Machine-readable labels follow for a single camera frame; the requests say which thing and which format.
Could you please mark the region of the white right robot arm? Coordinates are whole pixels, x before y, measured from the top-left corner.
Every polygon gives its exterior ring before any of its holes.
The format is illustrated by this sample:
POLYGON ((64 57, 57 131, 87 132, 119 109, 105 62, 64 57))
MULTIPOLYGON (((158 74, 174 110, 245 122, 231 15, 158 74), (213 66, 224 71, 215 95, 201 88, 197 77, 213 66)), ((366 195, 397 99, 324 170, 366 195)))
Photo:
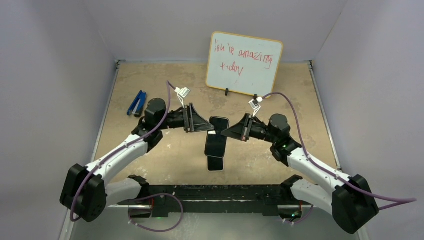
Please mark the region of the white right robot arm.
POLYGON ((223 130, 225 137, 246 142, 250 138, 271 143, 274 159, 313 182, 298 179, 281 189, 280 196, 288 204, 296 200, 307 202, 330 215, 346 233, 354 234, 380 211, 372 197, 367 180, 361 175, 350 176, 311 154, 290 135, 291 127, 285 115, 273 114, 268 124, 245 114, 240 122, 223 130))

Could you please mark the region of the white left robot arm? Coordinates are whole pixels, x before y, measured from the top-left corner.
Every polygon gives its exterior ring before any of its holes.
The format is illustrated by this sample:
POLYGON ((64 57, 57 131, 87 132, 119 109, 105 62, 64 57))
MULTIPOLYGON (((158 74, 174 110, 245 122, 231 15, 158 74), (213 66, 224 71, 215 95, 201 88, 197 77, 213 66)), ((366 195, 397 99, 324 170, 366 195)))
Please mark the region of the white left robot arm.
POLYGON ((111 180, 133 161, 148 154, 163 139, 163 130, 182 128, 187 133, 213 131, 192 103, 177 110, 161 98, 151 99, 136 128, 116 148, 85 166, 75 164, 67 173, 59 202, 78 219, 97 219, 112 198, 107 193, 111 180))

